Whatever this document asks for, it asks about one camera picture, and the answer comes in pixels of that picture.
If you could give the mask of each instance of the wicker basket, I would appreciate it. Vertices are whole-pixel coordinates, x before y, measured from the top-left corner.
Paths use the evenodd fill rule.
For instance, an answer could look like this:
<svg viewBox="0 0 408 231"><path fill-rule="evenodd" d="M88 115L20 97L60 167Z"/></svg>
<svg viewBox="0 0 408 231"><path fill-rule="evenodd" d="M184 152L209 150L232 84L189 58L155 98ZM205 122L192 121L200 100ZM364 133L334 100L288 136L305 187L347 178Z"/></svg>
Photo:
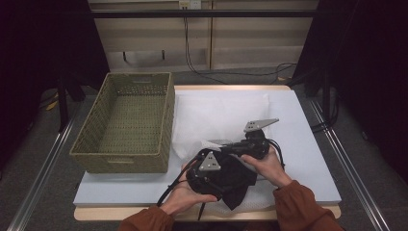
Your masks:
<svg viewBox="0 0 408 231"><path fill-rule="evenodd" d="M109 73L70 155L90 173L167 172L171 73Z"/></svg>

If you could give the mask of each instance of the hand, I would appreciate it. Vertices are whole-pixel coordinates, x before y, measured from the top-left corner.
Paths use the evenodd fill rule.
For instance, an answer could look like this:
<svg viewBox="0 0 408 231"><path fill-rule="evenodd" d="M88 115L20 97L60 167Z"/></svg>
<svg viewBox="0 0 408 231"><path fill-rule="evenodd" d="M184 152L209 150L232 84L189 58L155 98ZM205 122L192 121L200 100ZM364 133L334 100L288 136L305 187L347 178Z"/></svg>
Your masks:
<svg viewBox="0 0 408 231"><path fill-rule="evenodd" d="M248 155L241 155L248 164L255 167L257 172L278 188L291 184L292 178L282 168L275 149L271 146L268 154L262 160L257 160Z"/></svg>
<svg viewBox="0 0 408 231"><path fill-rule="evenodd" d="M188 210L197 203L216 202L217 198L211 194L199 194L194 192L186 181L186 172L180 177L180 183L168 196L166 202L160 207L168 215L175 216Z"/></svg>

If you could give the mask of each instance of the table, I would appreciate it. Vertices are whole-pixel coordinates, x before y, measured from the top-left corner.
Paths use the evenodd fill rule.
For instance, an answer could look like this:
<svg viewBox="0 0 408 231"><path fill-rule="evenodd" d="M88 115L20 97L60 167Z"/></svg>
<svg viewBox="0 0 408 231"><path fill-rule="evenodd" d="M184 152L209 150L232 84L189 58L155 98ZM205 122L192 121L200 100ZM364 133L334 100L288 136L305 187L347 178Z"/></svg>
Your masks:
<svg viewBox="0 0 408 231"><path fill-rule="evenodd" d="M176 90L290 90L286 86L175 86ZM76 207L74 217L77 220L122 220L147 207ZM338 205L327 205L323 208L330 209L335 218L339 218L341 211ZM193 221L198 218L198 208L192 207L187 212L175 217L179 221ZM222 221L222 220L273 220L276 219L276 212L272 207L261 211L238 213L234 215L220 215L206 213L204 211L202 221Z"/></svg>

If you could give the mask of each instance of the person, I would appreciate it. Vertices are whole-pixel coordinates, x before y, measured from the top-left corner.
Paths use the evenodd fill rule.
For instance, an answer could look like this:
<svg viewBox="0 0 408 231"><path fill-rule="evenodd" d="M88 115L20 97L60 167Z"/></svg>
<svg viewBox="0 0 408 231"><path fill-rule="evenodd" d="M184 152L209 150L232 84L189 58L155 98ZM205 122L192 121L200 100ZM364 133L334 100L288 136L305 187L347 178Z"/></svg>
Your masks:
<svg viewBox="0 0 408 231"><path fill-rule="evenodd" d="M257 160L248 155L241 158L253 165L271 184L278 187L273 191L277 221L281 231L337 231L343 228L336 221L333 213L321 208L315 201L313 192L293 180L281 167L273 147L267 156ZM191 206L203 202L216 202L217 198L210 194L194 192L183 175L180 183L174 188L168 199L159 208L151 206L137 214L124 219L119 231L168 231L174 223L174 216L188 210Z"/></svg>

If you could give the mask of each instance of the electrical outlet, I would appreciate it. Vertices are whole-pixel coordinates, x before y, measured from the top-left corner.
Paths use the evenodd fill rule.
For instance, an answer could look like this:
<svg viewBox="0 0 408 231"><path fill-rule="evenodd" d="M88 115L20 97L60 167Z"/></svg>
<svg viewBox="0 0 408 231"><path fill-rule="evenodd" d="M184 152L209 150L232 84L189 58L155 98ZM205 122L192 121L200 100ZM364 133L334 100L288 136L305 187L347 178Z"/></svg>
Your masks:
<svg viewBox="0 0 408 231"><path fill-rule="evenodd" d="M190 10L201 10L201 0L190 0Z"/></svg>
<svg viewBox="0 0 408 231"><path fill-rule="evenodd" d="M188 10L189 8L190 8L190 0L180 0L179 1L180 10Z"/></svg>

